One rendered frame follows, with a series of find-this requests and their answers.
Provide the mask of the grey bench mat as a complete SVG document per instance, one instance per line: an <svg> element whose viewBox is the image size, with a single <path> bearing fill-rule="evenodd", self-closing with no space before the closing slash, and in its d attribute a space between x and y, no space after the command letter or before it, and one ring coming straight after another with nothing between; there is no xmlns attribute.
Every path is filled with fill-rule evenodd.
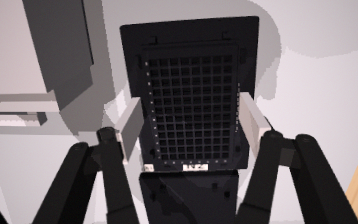
<svg viewBox="0 0 358 224"><path fill-rule="evenodd" d="M344 193L358 166L358 0L83 0L93 85L42 126L0 126L0 213L31 224L69 148L98 143L131 100L119 27L259 17L254 102L285 138L313 136Z"/></svg>

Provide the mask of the black multi-well assay plate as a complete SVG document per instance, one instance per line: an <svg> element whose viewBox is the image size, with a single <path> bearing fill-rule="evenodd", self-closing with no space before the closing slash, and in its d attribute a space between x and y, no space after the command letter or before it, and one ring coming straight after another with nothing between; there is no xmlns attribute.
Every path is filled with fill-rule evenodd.
<svg viewBox="0 0 358 224"><path fill-rule="evenodd" d="M143 44L140 53L156 163L233 164L240 39Z"/></svg>

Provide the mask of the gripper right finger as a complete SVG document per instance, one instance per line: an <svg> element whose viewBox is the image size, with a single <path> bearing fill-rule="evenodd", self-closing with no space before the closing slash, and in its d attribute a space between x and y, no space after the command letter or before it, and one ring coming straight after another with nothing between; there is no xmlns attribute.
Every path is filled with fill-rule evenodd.
<svg viewBox="0 0 358 224"><path fill-rule="evenodd" d="M269 224L279 166L290 169L305 224L358 224L313 136L284 138L248 92L240 92L238 118L256 161L233 224Z"/></svg>

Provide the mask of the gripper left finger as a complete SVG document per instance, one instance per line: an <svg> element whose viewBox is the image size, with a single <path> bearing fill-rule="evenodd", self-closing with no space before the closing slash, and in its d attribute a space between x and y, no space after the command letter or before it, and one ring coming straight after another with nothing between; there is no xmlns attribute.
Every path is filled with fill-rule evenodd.
<svg viewBox="0 0 358 224"><path fill-rule="evenodd" d="M103 127L96 132L98 145L72 145L32 224L83 224L100 171L107 224L140 224L123 163L128 164L143 124L141 98L135 97L114 128Z"/></svg>

